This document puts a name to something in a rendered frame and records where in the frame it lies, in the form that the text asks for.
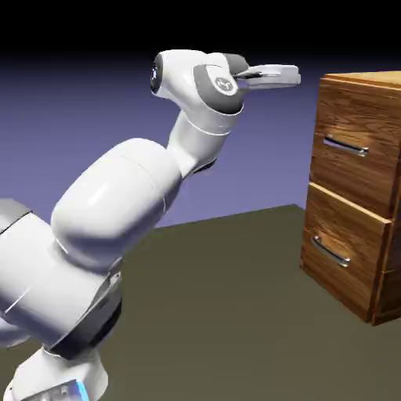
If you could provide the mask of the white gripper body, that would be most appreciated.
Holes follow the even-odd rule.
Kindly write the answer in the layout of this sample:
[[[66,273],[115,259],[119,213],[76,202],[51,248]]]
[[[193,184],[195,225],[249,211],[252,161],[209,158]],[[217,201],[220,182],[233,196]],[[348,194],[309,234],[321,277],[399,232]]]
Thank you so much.
[[[235,75],[247,90],[292,88],[301,84],[301,75],[295,65],[262,64],[252,66]]]

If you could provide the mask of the large wooden drawer front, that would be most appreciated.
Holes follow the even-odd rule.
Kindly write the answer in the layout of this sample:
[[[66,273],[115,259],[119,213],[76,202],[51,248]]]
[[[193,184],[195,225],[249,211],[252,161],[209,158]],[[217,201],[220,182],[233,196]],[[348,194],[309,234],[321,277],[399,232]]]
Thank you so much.
[[[325,135],[368,147],[369,154],[328,146]],[[321,79],[310,181],[391,219],[400,165],[401,88]]]

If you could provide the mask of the wooden cabinet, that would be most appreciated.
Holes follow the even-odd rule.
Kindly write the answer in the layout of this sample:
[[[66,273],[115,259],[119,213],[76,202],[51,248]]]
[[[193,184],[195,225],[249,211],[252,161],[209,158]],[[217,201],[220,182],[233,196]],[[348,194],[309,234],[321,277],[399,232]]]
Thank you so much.
[[[401,70],[320,79],[301,268],[362,321],[401,318]]]

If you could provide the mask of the small wooden drawer front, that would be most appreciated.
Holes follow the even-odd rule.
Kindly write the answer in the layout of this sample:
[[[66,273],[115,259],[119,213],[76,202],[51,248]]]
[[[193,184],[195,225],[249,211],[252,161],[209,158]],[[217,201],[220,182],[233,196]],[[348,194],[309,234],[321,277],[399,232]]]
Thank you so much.
[[[308,185],[301,267],[365,322],[372,319],[385,245],[392,221],[326,188]],[[351,258],[340,267],[317,250],[317,235],[338,255]]]

